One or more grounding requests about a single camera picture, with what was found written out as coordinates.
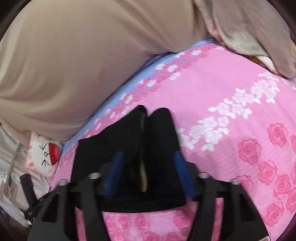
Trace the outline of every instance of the pink floral fabric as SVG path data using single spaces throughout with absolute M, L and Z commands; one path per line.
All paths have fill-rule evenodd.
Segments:
M 215 44 L 176 55 L 125 93 L 94 121 L 95 135 L 138 104 L 171 110 L 187 161 L 214 178 L 238 178 L 276 240 L 296 212 L 296 86 Z M 54 186 L 70 178 L 77 144 L 63 153 Z M 181 241 L 189 235 L 197 203 L 156 213 L 104 213 L 112 241 Z M 212 241 L 219 240 L 223 199 L 216 200 Z M 77 210 L 80 241 L 83 215 Z

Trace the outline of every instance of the cartoon face pillow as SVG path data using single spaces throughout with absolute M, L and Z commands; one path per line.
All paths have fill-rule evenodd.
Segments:
M 48 178 L 57 170 L 62 145 L 43 136 L 32 133 L 26 168 Z

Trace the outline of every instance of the metal screw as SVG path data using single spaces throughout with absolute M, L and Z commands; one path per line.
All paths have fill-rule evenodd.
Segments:
M 236 179 L 236 178 L 232 179 L 232 180 L 231 180 L 231 183 L 232 183 L 233 185 L 239 185 L 239 184 L 240 184 L 239 180 Z
M 59 186 L 66 186 L 68 184 L 68 181 L 66 179 L 61 179 L 59 181 Z
M 210 177 L 210 175 L 209 175 L 207 172 L 200 172 L 200 173 L 198 174 L 198 176 L 199 176 L 200 178 L 209 178 L 209 177 Z
M 100 177 L 101 177 L 101 174 L 99 174 L 98 172 L 89 174 L 89 179 L 98 179 Z

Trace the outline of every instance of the pink rose pattern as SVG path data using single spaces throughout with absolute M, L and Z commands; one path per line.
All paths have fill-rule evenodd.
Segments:
M 215 45 L 209 45 L 207 44 L 208 49 L 202 48 L 202 51 L 208 51 L 211 48 L 215 48 Z M 152 78 L 147 78 L 143 80 L 143 83 L 139 83 L 135 90 L 131 93 L 127 93 L 121 100 L 118 102 L 118 104 L 112 109 L 111 112 L 107 112 L 102 118 L 97 119 L 94 125 L 94 128 L 91 130 L 88 130 L 85 132 L 84 136 L 82 138 L 87 138 L 90 136 L 93 136 L 95 134 L 100 133 L 104 128 L 112 124 L 116 121 L 116 118 L 114 118 L 114 114 L 121 113 L 128 105 L 130 105 L 132 102 L 138 102 L 142 98 L 146 97 L 148 95 L 149 91 L 155 91 L 159 88 L 160 83 L 166 79 L 170 78 L 174 73 L 180 71 L 182 68 L 188 68 L 190 66 L 190 61 L 194 62 L 197 61 L 198 58 L 204 58 L 208 56 L 208 52 L 202 53 L 198 56 L 198 58 L 192 57 L 192 51 L 189 50 L 185 52 L 185 55 L 181 56 L 179 60 L 173 61 L 171 64 L 176 64 L 177 68 L 173 72 L 167 71 L 167 68 L 169 65 L 166 65 L 163 67 L 162 70 L 156 70 L 154 72 L 154 76 Z M 150 80 L 156 80 L 156 84 L 152 87 L 149 87 L 147 89 L 147 83 Z M 288 131 L 284 127 L 282 123 L 275 123 L 271 124 L 267 128 L 267 134 L 270 142 L 273 145 L 278 145 L 280 147 L 284 147 L 287 143 L 288 139 Z M 296 153 L 296 135 L 292 135 L 289 138 L 290 140 L 290 146 L 293 152 Z M 62 167 L 68 160 L 73 160 L 75 157 L 75 152 L 77 148 L 77 144 L 73 145 L 72 148 L 68 149 L 67 151 L 62 153 L 62 156 L 60 158 L 59 167 Z M 242 142 L 238 144 L 238 154 L 242 161 L 248 162 L 250 165 L 254 166 L 258 163 L 260 154 L 261 154 L 261 146 L 259 145 L 258 141 L 256 139 L 245 139 Z M 277 176 L 279 170 L 276 167 L 274 161 L 262 161 L 258 164 L 258 179 L 261 183 L 265 185 L 270 185 L 274 183 L 274 196 L 276 199 L 280 198 L 286 198 L 286 200 L 282 200 L 283 202 L 275 202 L 275 200 L 271 201 L 272 203 L 268 206 L 265 210 L 260 210 L 260 213 L 262 214 L 261 217 L 264 221 L 264 223 L 267 225 L 267 227 L 273 227 L 279 219 L 282 217 L 283 212 L 286 208 L 286 210 L 289 213 L 295 213 L 296 211 L 296 187 L 291 187 L 291 183 L 289 182 L 289 176 L 287 175 L 280 175 Z M 244 188 L 249 191 L 249 189 L 252 190 L 253 187 L 253 180 L 252 178 L 249 178 L 249 175 L 240 175 L 237 176 L 238 179 L 240 179 L 242 185 Z M 296 162 L 294 165 L 294 168 L 291 173 L 291 177 L 293 180 L 292 184 L 296 184 Z M 213 230 L 213 236 L 212 241 L 219 239 L 219 233 L 220 233 L 220 223 L 222 219 L 222 211 L 223 206 L 220 204 L 216 205 L 216 216 L 215 216 L 215 226 Z M 77 214 L 78 218 L 78 232 L 79 232 L 79 240 L 84 241 L 85 239 L 85 231 L 84 231 L 84 225 L 83 225 L 83 214 L 81 211 L 78 211 Z M 185 240 L 190 232 L 190 225 L 193 219 L 193 212 L 190 210 L 176 210 L 176 211 L 169 211 L 175 212 L 175 215 L 172 218 L 172 221 L 179 229 L 178 235 L 176 232 L 169 232 L 166 236 L 164 236 L 161 240 L 162 241 L 180 241 Z M 133 228 L 133 225 L 135 225 L 140 232 L 143 233 L 143 241 L 159 241 L 160 237 L 158 234 L 147 231 L 147 229 L 150 227 L 150 222 L 148 221 L 147 217 L 144 214 L 136 214 L 135 219 L 131 220 L 132 214 L 120 214 L 119 216 L 117 214 L 113 215 L 105 215 L 105 223 L 110 235 L 110 238 L 112 241 L 130 241 L 129 238 L 127 238 L 127 229 Z
M 129 215 L 121 214 L 118 217 L 118 223 L 122 226 L 122 228 L 127 229 L 131 225 L 131 218 Z
M 238 153 L 242 161 L 255 165 L 261 153 L 261 146 L 256 139 L 243 140 L 238 143 Z
M 115 228 L 115 222 L 109 215 L 105 216 L 105 224 L 109 232 Z
M 291 190 L 290 178 L 288 175 L 279 175 L 275 182 L 274 196 L 282 199 L 283 194 L 288 194 Z
M 187 229 L 191 226 L 194 213 L 187 209 L 178 209 L 173 217 L 173 223 L 180 229 Z
M 289 196 L 287 200 L 287 210 L 289 210 L 291 213 L 294 213 L 296 210 L 296 188 L 293 188 L 289 191 Z
M 150 224 L 147 220 L 147 216 L 142 213 L 138 213 L 136 216 L 136 225 L 139 230 L 146 230 L 149 228 Z
M 296 135 L 290 136 L 292 150 L 296 153 Z
M 147 231 L 143 236 L 143 241 L 159 241 L 159 239 L 159 236 L 151 231 Z
M 296 162 L 294 164 L 294 168 L 293 168 L 291 176 L 292 176 L 292 179 L 293 179 L 293 183 L 296 184 Z
M 181 241 L 182 239 L 175 233 L 170 232 L 167 236 L 165 236 L 162 241 Z
M 268 138 L 270 142 L 274 145 L 279 145 L 283 147 L 287 143 L 288 131 L 282 123 L 271 124 L 267 128 Z
M 258 178 L 265 185 L 272 183 L 276 177 L 277 167 L 273 161 L 264 161 L 259 164 Z
M 272 203 L 267 208 L 267 213 L 263 217 L 263 221 L 266 225 L 272 227 L 281 218 L 284 212 L 283 203 Z
M 236 179 L 238 179 L 243 186 L 243 188 L 246 190 L 247 193 L 251 193 L 253 191 L 254 184 L 251 181 L 251 177 L 247 175 L 243 176 L 237 176 Z
M 124 230 L 116 227 L 114 229 L 113 237 L 115 240 L 123 240 L 124 239 Z

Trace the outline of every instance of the beige fabric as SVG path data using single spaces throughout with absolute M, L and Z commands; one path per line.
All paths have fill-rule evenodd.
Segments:
M 0 120 L 67 140 L 154 54 L 207 37 L 193 0 L 32 0 L 0 42 Z
M 222 45 L 256 56 L 275 74 L 295 76 L 289 27 L 266 0 L 194 1 L 208 31 Z

